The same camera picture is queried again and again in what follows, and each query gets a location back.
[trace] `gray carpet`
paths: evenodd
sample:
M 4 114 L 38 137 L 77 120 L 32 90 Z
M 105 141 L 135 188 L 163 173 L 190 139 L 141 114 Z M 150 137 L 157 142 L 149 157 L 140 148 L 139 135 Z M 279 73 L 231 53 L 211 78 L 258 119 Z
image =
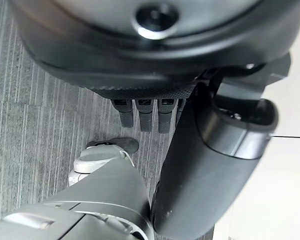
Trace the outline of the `gray carpet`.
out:
M 170 134 L 159 134 L 154 121 L 153 132 L 142 133 L 137 112 L 134 122 L 134 128 L 122 128 L 109 100 L 40 69 L 0 0 L 0 218 L 66 188 L 86 143 L 118 136 L 139 140 L 132 158 L 152 197 L 173 127 Z

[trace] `metal screw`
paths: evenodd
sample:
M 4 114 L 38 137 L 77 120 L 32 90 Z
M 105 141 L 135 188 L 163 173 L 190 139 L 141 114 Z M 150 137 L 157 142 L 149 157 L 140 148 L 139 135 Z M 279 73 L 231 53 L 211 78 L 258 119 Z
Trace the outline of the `metal screw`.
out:
M 245 67 L 246 67 L 246 69 L 253 69 L 255 67 L 255 64 L 254 63 L 249 63 Z
M 235 113 L 235 114 L 233 115 L 233 117 L 234 117 L 235 119 L 237 119 L 237 120 L 241 120 L 241 119 L 242 119 L 242 117 L 241 117 L 241 115 L 240 115 L 239 113 Z

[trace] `camera lens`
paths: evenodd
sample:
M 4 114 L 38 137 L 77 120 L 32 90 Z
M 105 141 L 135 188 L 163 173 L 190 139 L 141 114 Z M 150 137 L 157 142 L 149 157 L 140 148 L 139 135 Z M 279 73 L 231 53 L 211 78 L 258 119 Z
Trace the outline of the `camera lens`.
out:
M 143 32 L 140 33 L 138 30 L 143 37 L 162 39 L 172 33 L 172 31 L 169 32 L 169 29 L 178 21 L 178 13 L 167 4 L 148 5 L 137 11 L 135 19 L 138 26 L 143 28 L 143 32 L 148 33 L 147 36 L 144 36 Z

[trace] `gray shoe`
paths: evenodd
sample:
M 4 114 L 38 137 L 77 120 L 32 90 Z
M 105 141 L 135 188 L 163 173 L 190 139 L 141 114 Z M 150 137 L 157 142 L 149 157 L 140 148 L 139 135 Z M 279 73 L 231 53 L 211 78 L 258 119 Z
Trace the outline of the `gray shoe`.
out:
M 139 143 L 132 137 L 117 137 L 106 141 L 90 141 L 86 147 L 93 147 L 98 145 L 117 145 L 125 150 L 129 155 L 134 154 L 139 149 Z

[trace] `black joint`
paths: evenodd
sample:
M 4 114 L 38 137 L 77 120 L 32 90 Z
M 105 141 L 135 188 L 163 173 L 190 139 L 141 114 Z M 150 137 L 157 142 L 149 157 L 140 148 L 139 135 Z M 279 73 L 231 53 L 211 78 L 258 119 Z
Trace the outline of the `black joint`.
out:
M 160 134 L 169 133 L 172 111 L 174 110 L 176 103 L 176 99 L 158 99 L 158 120 Z
M 132 107 L 132 100 L 120 99 L 111 100 L 114 108 L 119 111 L 121 125 L 124 128 L 134 127 L 134 112 Z
M 176 118 L 175 118 L 175 126 L 178 125 L 179 119 L 181 117 L 182 111 L 184 110 L 184 107 L 186 105 L 186 98 L 179 99 L 178 101 L 178 107 L 176 109 Z
M 154 101 L 150 99 L 139 99 L 135 100 L 135 105 L 139 111 L 141 132 L 151 132 Z

